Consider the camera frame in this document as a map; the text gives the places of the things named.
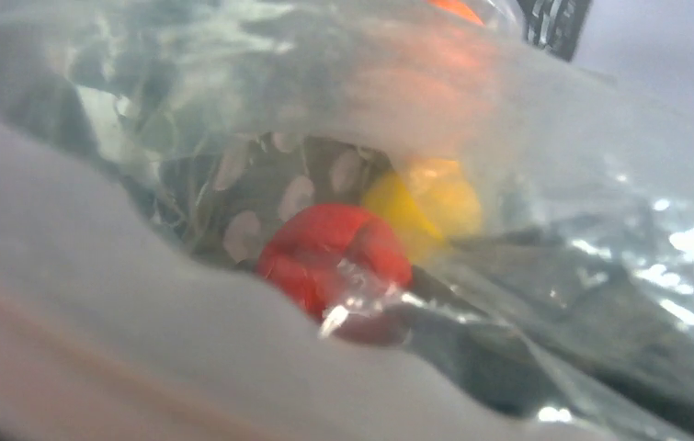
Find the clear zip top bag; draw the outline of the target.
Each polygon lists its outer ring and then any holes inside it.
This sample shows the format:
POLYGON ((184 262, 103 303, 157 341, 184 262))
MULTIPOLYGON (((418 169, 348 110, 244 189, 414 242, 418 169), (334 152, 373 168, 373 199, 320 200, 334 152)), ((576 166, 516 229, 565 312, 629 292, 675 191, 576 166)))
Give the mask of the clear zip top bag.
POLYGON ((463 3, 0 1, 0 440, 694 440, 694 120, 463 3), (430 158, 409 287, 255 274, 430 158))

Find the fake orange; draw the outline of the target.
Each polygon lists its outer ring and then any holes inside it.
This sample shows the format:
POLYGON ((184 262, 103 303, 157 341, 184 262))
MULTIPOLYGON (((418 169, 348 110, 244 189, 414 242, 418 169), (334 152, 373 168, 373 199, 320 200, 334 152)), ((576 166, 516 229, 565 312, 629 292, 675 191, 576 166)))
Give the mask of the fake orange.
POLYGON ((482 26, 484 22, 481 18, 465 3, 458 0, 427 0, 427 2, 435 7, 445 10, 458 17, 469 20, 478 26, 482 26))

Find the fake yellow pear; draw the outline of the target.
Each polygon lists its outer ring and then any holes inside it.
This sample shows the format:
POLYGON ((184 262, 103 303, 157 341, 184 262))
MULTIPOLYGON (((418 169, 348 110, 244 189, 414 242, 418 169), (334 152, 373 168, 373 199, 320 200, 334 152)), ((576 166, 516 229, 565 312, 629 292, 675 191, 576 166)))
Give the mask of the fake yellow pear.
POLYGON ((361 206, 390 225, 415 264, 450 243, 484 233, 482 203, 453 160, 414 159, 392 169, 364 193, 361 206))

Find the fake red tomato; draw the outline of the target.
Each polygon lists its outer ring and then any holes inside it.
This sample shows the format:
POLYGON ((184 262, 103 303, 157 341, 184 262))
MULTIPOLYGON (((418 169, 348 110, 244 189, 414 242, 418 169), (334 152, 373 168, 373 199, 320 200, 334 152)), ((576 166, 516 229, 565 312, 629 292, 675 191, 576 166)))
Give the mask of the fake red tomato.
POLYGON ((337 270, 344 260, 402 288, 413 280, 412 264, 390 225, 366 209, 336 203, 310 206, 286 221, 254 272, 320 322, 346 287, 337 270))

